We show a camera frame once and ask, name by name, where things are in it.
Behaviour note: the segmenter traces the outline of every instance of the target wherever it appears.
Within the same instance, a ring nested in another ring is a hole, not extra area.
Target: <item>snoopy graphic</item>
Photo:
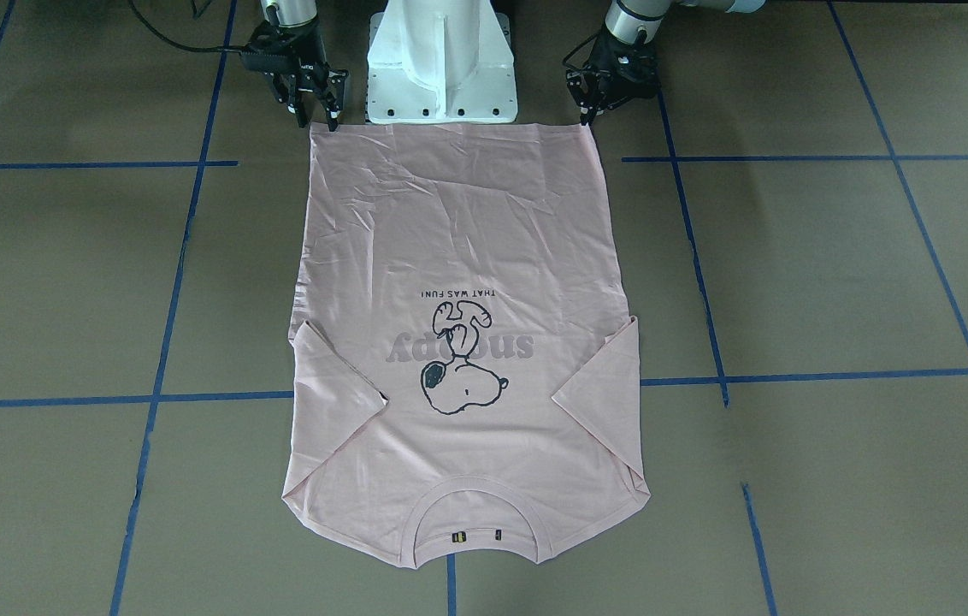
[[[430,406],[444,416],[467,406],[488,406],[499,400],[508,381],[494,371],[469,361],[480,343],[480,330],[492,327],[492,315],[475,301],[444,301],[434,309],[432,331],[450,347],[449,362],[432,362],[422,368],[419,383]]]

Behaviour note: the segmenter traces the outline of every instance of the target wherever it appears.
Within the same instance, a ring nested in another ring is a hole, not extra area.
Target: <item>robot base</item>
[[[390,0],[370,20],[374,124],[505,124],[518,116],[509,20],[491,4]]]

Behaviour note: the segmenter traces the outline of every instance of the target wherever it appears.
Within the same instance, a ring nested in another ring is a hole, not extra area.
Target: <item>folded sleeve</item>
[[[300,323],[292,345],[293,426],[284,499],[389,402],[309,321]]]
[[[606,339],[552,399],[628,466],[633,490],[651,494],[640,451],[640,331],[635,317]]]

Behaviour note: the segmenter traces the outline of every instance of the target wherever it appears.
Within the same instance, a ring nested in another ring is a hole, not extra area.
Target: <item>cartoon dog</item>
[[[444,416],[467,406],[488,406],[499,400],[508,381],[494,371],[469,361],[480,343],[481,329],[492,327],[492,315],[475,301],[444,301],[434,309],[432,331],[450,347],[448,363],[432,362],[422,368],[419,385],[430,406]]]

